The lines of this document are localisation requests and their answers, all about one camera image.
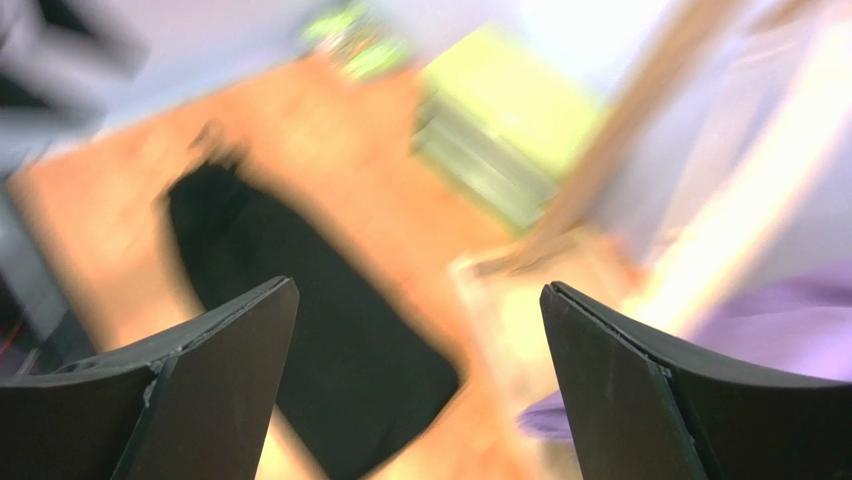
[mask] purple cloth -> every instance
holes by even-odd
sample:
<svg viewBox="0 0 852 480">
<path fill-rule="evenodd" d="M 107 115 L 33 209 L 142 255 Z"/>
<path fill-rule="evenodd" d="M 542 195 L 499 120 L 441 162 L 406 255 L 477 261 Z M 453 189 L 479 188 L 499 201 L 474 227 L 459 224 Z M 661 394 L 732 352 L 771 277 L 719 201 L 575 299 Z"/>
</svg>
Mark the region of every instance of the purple cloth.
<svg viewBox="0 0 852 480">
<path fill-rule="evenodd" d="M 689 340 L 757 365 L 852 382 L 852 261 L 736 297 Z M 518 423 L 534 437 L 571 441 L 558 391 L 526 409 Z"/>
<path fill-rule="evenodd" d="M 0 339 L 0 378 L 11 377 L 18 373 L 18 370 L 24 365 L 27 360 L 28 350 L 18 348 L 15 345 L 4 347 L 2 342 L 6 339 Z"/>
</svg>

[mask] wooden floor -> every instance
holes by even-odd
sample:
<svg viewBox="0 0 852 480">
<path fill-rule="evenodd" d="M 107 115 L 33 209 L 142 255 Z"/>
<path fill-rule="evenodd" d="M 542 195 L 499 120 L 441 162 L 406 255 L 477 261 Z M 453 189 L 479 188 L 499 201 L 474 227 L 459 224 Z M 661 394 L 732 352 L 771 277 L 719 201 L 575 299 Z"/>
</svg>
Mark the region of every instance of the wooden floor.
<svg viewBox="0 0 852 480">
<path fill-rule="evenodd" d="M 374 478 L 528 478 L 446 270 L 509 238 L 409 157 L 416 98 L 411 74 L 355 88 L 303 60 L 38 164 L 10 189 L 89 333 L 116 348 L 200 312 L 161 196 L 197 163 L 189 145 L 202 125 L 220 121 L 251 145 L 245 178 L 316 219 L 467 374 L 433 427 Z M 258 478 L 322 478 L 280 414 Z"/>
</svg>

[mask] wooden pole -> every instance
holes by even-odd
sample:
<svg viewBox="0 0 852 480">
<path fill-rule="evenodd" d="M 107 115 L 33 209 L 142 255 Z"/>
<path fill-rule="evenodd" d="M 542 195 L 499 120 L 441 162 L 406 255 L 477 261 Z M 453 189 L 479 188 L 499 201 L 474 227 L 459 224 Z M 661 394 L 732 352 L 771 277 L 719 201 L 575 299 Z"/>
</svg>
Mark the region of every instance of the wooden pole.
<svg viewBox="0 0 852 480">
<path fill-rule="evenodd" d="M 548 241 L 576 225 L 618 170 L 628 148 L 717 44 L 747 0 L 689 0 L 616 103 L 561 192 L 521 243 L 512 263 L 535 262 Z"/>
</svg>

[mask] wooden stick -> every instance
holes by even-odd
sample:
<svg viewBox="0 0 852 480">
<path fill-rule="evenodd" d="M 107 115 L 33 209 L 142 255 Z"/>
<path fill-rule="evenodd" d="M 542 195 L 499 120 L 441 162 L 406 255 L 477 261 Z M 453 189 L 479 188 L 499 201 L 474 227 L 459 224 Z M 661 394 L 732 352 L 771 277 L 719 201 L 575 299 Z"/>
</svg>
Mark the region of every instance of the wooden stick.
<svg viewBox="0 0 852 480">
<path fill-rule="evenodd" d="M 645 61 L 615 110 L 527 235 L 515 261 L 535 261 L 543 243 L 576 225 L 618 170 L 627 149 L 700 65 L 745 0 L 691 0 Z"/>
<path fill-rule="evenodd" d="M 673 335 L 689 335 L 789 225 L 852 119 L 850 31 L 852 21 L 846 20 L 820 33 L 731 184 L 661 259 L 648 289 L 625 305 L 626 314 Z"/>
</svg>

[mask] black rug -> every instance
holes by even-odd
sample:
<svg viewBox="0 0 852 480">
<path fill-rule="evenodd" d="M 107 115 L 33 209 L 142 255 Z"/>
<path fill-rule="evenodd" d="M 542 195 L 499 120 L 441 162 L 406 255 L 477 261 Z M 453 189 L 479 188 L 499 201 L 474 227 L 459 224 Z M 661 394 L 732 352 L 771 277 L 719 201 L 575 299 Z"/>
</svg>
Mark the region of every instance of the black rug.
<svg viewBox="0 0 852 480">
<path fill-rule="evenodd" d="M 213 309 L 275 276 L 300 292 L 278 406 L 332 480 L 367 474 L 458 390 L 430 348 L 298 214 L 206 164 L 169 192 L 186 272 Z"/>
</svg>

